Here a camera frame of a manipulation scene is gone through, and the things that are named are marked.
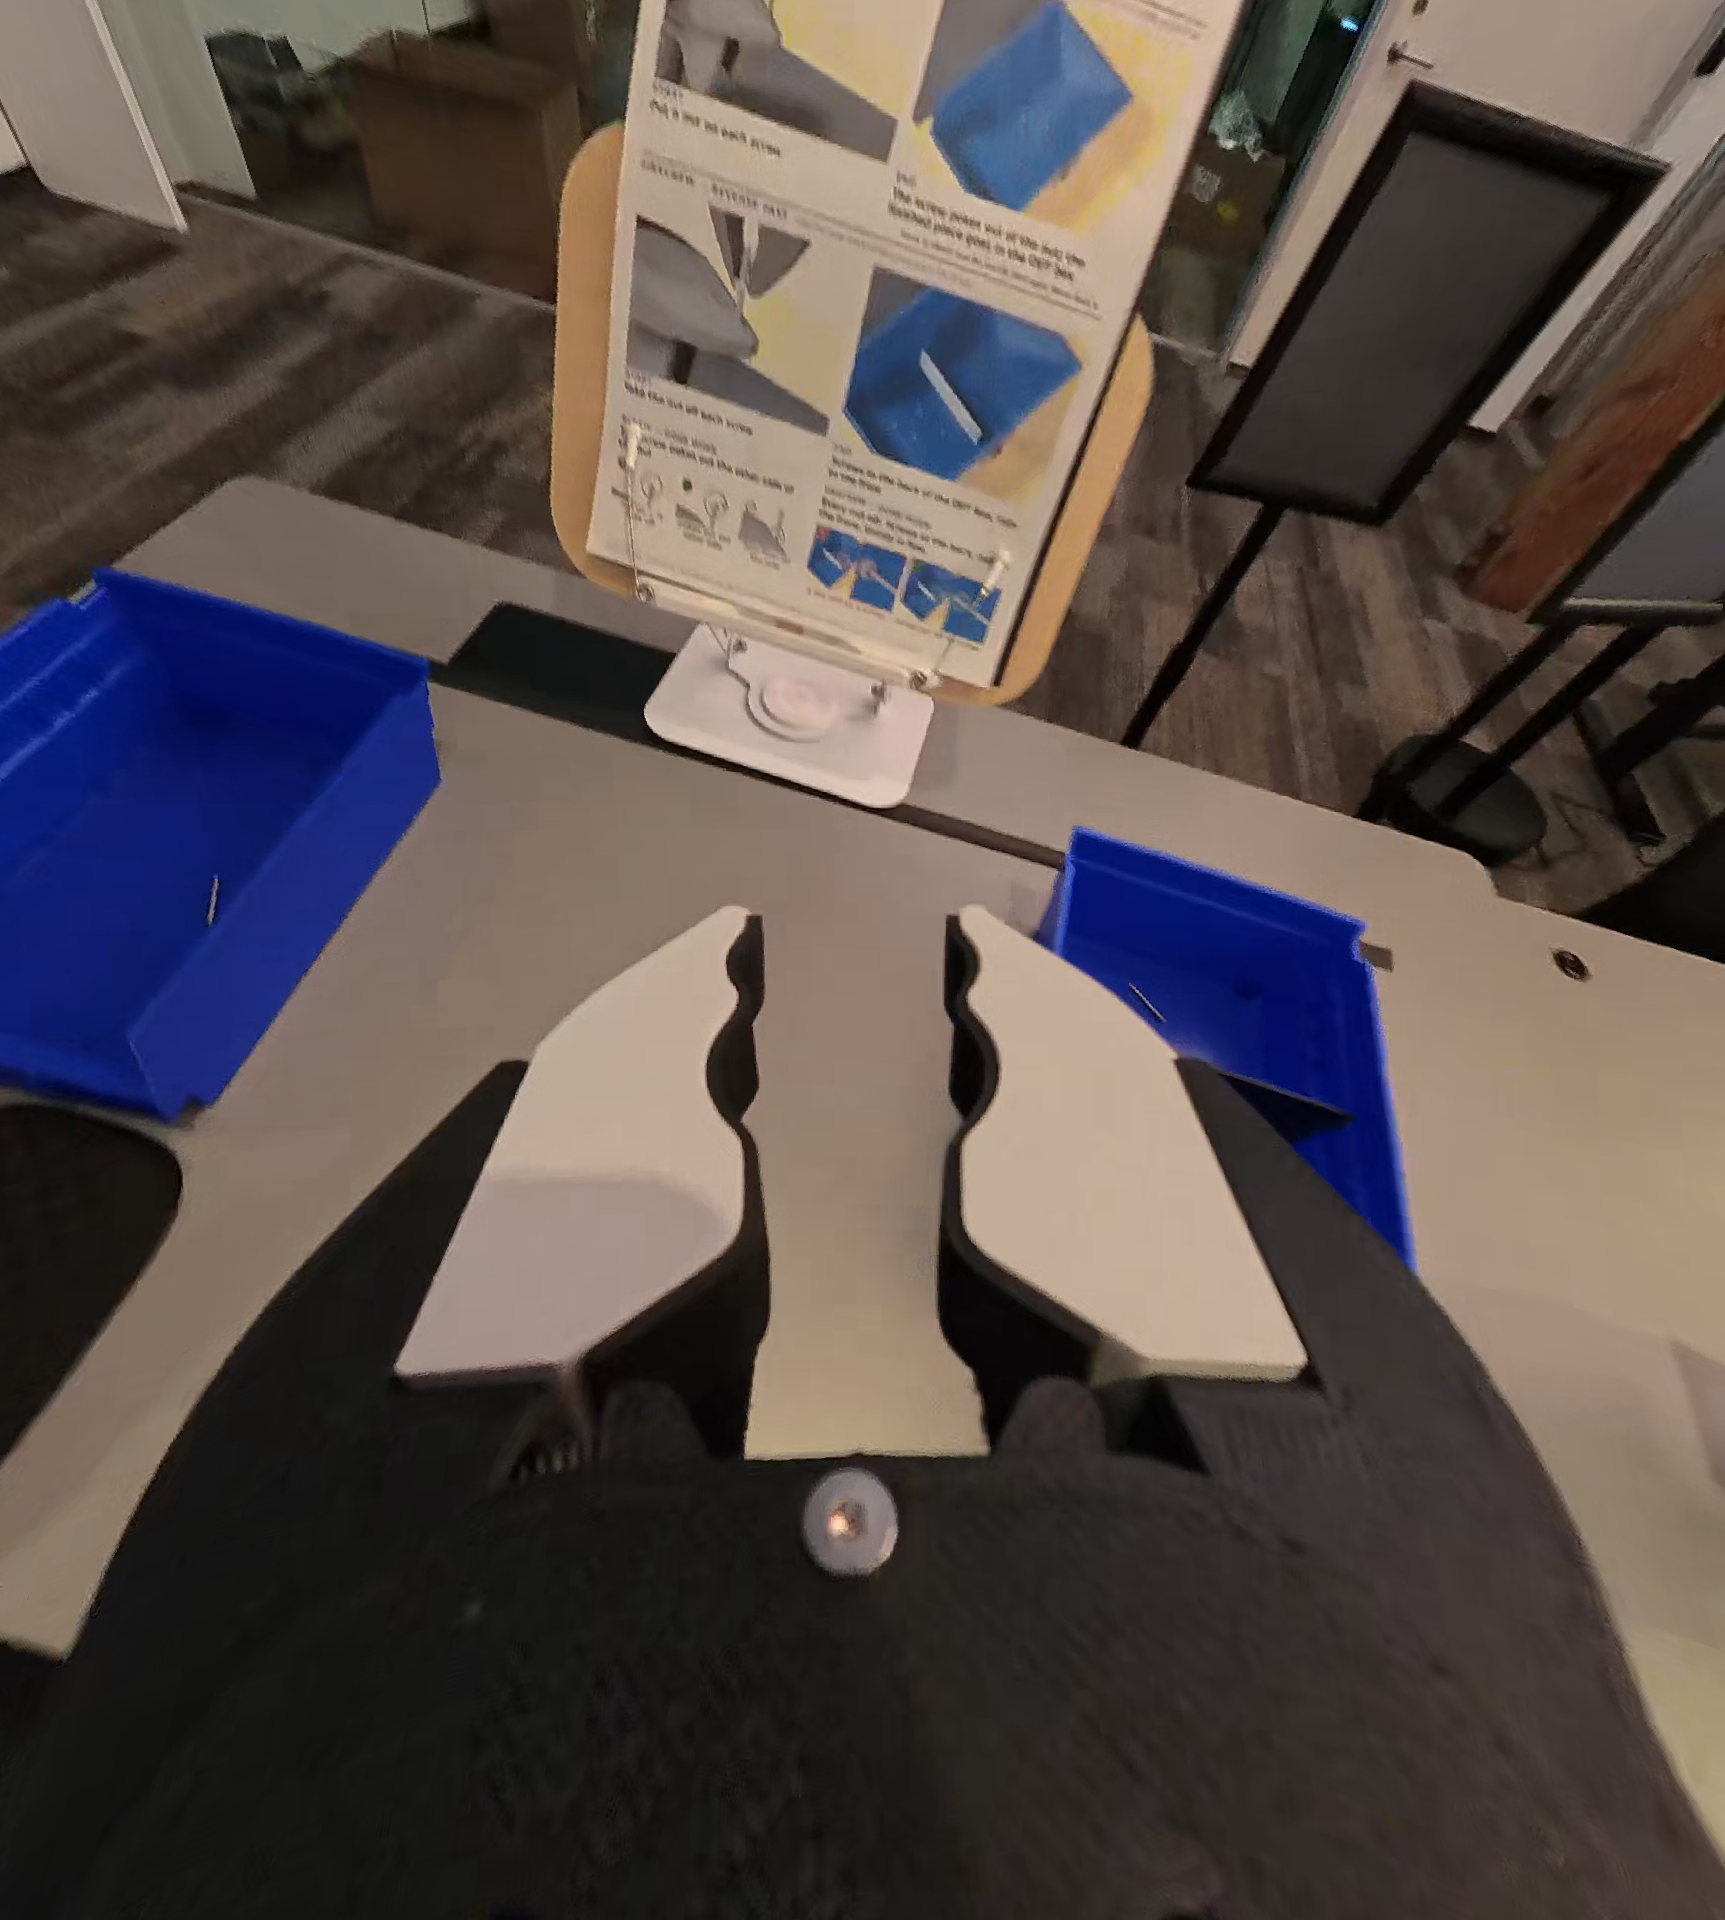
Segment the wooden instruction board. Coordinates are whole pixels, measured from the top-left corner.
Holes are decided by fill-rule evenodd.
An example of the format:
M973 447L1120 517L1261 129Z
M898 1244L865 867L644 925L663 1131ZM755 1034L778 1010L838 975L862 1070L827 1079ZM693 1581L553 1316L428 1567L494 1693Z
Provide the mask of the wooden instruction board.
M593 564L992 694L1245 3L638 3Z

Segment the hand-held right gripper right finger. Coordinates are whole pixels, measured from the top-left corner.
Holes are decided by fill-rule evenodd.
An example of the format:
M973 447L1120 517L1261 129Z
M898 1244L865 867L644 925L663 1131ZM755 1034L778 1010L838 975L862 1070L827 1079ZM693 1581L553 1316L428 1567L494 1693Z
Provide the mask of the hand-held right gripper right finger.
M945 1008L941 1328L991 1450L1057 1399L1131 1454L1304 1418L1308 1167L1278 1129L985 906L947 925Z

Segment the open cardboard box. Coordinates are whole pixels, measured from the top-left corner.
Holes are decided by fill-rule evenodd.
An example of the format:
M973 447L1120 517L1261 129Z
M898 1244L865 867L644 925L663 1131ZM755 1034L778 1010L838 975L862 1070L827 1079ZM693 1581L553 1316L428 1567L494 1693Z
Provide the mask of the open cardboard box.
M575 79L486 42L389 30L347 56L379 219L457 274L553 302L560 194L585 129Z

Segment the portrait display on stand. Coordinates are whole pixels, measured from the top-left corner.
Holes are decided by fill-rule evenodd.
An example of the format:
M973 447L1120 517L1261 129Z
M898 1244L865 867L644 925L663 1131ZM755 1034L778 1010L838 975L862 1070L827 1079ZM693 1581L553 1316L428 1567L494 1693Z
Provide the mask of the portrait display on stand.
M1665 832L1640 787L1638 770L1725 706L1725 654L1690 682L1654 699L1648 713L1627 732L1602 729L1592 694L1650 637L1725 619L1725 399L1574 568L1534 602L1530 619L1623 630L1608 657L1568 684L1555 703L1555 716L1577 717L1594 778L1623 834L1636 848L1658 848Z

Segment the white board stand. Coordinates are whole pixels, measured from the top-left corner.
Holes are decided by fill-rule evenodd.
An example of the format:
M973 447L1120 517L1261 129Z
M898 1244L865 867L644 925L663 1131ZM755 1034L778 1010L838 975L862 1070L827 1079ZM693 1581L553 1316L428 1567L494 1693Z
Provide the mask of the white board stand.
M901 671L698 623L643 720L663 746L891 809L913 790L935 708Z

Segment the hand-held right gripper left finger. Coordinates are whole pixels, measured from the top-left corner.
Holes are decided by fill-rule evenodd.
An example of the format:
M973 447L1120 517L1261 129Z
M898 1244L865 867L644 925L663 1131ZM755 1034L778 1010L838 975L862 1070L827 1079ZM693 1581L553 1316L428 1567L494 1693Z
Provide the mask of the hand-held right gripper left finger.
M395 1357L414 1388L538 1381L594 1428L671 1389L743 1454L773 1256L748 1127L764 925L724 906L538 1044Z

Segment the blue bin with divider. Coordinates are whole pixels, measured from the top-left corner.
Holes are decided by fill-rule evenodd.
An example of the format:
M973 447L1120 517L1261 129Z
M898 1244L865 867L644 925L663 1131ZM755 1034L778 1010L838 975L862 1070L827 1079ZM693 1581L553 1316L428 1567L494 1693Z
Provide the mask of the blue bin with divider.
M1076 827L1037 938L1174 1054L1224 1074L1415 1263L1376 971L1358 920ZM1124 981L1156 1001L1165 1025Z

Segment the blue plastic bin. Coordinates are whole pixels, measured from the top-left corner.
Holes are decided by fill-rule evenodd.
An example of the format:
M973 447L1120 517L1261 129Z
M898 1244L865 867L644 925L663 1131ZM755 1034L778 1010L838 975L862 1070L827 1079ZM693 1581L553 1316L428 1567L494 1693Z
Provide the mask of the blue plastic bin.
M38 606L0 635L0 1086L210 1107L441 779L420 655L122 570Z

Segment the wooden column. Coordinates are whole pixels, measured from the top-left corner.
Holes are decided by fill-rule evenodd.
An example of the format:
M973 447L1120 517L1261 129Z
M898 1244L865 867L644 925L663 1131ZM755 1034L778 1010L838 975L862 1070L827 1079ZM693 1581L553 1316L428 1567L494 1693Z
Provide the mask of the wooden column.
M1570 578L1725 401L1725 250L1645 331L1541 471L1475 545L1458 586L1528 615Z

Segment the black framed panel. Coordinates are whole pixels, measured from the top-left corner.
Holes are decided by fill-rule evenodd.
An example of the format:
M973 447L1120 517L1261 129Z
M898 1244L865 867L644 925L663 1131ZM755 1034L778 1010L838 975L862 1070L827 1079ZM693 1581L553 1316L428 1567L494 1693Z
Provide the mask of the black framed panel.
M1120 741L1136 749L1278 521L1383 526L1665 177L1665 159L1413 79L1188 487L1257 515Z

